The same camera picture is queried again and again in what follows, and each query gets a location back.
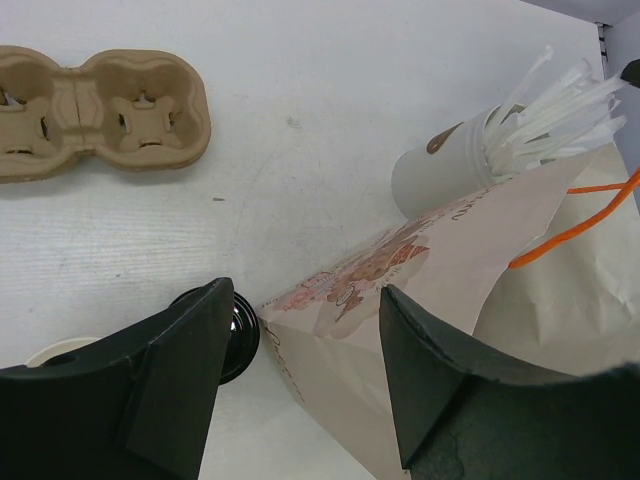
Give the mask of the paper takeout bag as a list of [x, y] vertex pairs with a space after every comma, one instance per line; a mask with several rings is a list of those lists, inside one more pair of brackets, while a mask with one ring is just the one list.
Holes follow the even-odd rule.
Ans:
[[259, 312], [291, 395], [371, 475], [403, 468], [380, 339], [394, 286], [482, 343], [574, 377], [639, 368], [639, 213], [606, 145], [359, 245]]

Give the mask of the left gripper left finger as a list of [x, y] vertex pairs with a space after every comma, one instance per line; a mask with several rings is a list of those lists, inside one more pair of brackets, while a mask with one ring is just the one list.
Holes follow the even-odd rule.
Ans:
[[195, 479], [230, 337], [234, 287], [37, 367], [1, 372], [5, 479]]

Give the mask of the stack of brown paper cups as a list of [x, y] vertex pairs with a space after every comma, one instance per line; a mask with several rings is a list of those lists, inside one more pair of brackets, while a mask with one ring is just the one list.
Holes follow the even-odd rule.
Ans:
[[99, 337], [79, 337], [56, 342], [32, 355], [26, 361], [25, 365], [29, 368], [39, 367], [56, 356], [67, 354], [68, 352], [90, 345], [98, 340]]

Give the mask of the brown cardboard cup carrier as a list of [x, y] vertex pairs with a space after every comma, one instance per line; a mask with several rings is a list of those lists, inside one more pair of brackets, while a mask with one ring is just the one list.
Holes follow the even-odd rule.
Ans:
[[205, 86], [180, 57], [106, 50], [63, 67], [35, 50], [1, 49], [1, 181], [38, 181], [95, 156], [126, 171], [180, 169], [205, 153]]

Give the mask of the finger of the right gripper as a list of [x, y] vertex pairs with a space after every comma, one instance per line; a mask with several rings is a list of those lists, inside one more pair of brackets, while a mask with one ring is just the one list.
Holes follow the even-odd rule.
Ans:
[[640, 88], [640, 59], [630, 61], [621, 71], [620, 79], [635, 88]]

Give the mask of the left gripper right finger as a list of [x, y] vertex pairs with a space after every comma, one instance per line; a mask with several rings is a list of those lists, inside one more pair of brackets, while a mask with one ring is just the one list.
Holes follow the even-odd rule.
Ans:
[[639, 368], [574, 377], [500, 352], [394, 286], [379, 326], [401, 464], [415, 479], [635, 479]]

